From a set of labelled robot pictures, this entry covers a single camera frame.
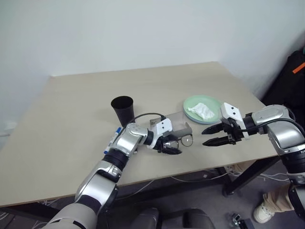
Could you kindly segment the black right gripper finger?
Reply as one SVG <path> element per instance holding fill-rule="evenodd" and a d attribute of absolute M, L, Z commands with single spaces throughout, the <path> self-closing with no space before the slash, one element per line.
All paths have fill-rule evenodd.
<path fill-rule="evenodd" d="M 230 144 L 227 136 L 212 138 L 202 143 L 203 146 L 223 146 L 227 144 Z"/>
<path fill-rule="evenodd" d="M 202 135 L 212 135 L 223 131 L 224 127 L 222 123 L 212 125 L 202 131 Z"/>

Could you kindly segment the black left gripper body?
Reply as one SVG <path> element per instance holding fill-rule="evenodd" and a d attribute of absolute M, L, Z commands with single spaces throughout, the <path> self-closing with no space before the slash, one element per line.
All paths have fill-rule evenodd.
<path fill-rule="evenodd" d="M 158 138 L 156 142 L 156 150 L 158 153 L 164 153 L 169 154 L 169 150 L 167 149 L 166 143 L 169 143 L 169 137 L 168 136 L 161 136 Z"/>

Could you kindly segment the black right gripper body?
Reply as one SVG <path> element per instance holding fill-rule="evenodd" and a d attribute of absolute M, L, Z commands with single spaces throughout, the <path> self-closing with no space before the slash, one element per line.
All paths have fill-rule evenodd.
<path fill-rule="evenodd" d="M 223 131 L 227 134 L 225 137 L 225 145 L 231 144 L 235 145 L 236 142 L 241 141 L 242 138 L 244 138 L 243 132 L 241 131 L 240 126 L 237 124 L 237 122 L 232 118 L 222 118 L 222 126 Z"/>

